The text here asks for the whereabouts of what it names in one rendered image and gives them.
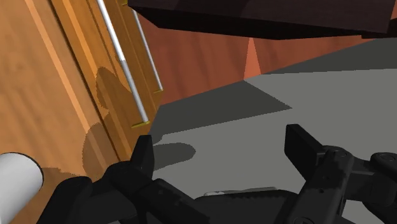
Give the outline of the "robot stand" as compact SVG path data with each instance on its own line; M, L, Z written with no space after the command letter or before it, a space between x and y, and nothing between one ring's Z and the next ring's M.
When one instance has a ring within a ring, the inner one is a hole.
M397 38L396 0L127 0L163 29L261 39Z

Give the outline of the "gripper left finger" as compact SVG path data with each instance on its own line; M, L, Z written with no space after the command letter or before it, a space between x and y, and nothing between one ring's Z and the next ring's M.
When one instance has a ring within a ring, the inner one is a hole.
M133 216L148 224L148 213L162 224L210 224L191 197L154 180L153 171L152 137L139 136L130 160L110 165L98 181L78 176L59 183L36 224L108 224Z

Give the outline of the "wooden chest of drawers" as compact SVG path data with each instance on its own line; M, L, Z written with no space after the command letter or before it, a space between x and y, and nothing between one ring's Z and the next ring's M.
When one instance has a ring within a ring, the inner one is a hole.
M97 0L0 0L0 154L29 155L45 177L10 224L36 224L58 183L99 179L150 130L160 91L136 14L103 1L146 120Z

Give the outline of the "white cylinder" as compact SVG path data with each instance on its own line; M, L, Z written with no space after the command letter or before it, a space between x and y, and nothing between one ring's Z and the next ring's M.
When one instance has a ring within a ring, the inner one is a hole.
M42 168L28 155L0 155L0 224L9 224L43 186Z

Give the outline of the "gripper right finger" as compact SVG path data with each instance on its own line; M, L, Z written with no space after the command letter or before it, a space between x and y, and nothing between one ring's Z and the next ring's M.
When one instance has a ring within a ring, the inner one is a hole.
M369 160L322 145L299 124L286 126L284 153L305 180L275 224L355 224L343 218L348 200L361 202L383 224L397 224L397 154Z

